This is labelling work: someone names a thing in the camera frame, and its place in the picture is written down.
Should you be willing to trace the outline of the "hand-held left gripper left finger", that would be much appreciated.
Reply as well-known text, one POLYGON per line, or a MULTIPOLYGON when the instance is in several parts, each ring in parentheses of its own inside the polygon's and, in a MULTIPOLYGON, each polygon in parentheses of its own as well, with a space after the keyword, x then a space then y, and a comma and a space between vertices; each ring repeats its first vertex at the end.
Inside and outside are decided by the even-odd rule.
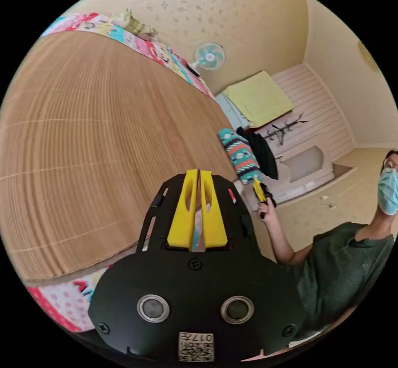
POLYGON ((192 247, 195 227, 199 170, 187 170, 171 223, 167 243, 170 247, 192 247))

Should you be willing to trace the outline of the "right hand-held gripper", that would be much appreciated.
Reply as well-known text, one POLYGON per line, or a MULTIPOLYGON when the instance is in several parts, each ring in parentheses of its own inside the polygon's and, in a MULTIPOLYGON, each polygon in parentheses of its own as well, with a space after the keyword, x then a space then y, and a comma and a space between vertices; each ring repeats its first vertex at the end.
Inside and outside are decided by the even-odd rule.
POLYGON ((253 182, 253 190, 257 200, 260 203, 266 203, 267 199, 270 198, 274 204, 274 207, 276 207, 273 195, 270 193, 265 184, 262 184, 259 180, 255 179, 253 182))

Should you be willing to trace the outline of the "person's right hand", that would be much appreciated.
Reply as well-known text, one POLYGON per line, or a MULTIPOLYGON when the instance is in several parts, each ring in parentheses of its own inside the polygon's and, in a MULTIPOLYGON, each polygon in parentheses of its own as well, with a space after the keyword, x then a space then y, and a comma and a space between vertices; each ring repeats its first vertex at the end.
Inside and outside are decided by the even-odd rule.
POLYGON ((269 225, 277 220, 274 204, 270 198, 265 202, 258 203, 257 215, 264 224, 269 225))

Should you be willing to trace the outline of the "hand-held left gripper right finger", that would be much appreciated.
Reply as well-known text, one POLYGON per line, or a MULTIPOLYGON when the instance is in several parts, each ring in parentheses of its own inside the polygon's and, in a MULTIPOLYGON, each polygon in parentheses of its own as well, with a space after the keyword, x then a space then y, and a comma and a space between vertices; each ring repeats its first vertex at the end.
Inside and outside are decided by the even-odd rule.
POLYGON ((200 187, 204 247, 225 247, 228 239, 211 171, 200 170, 200 187))

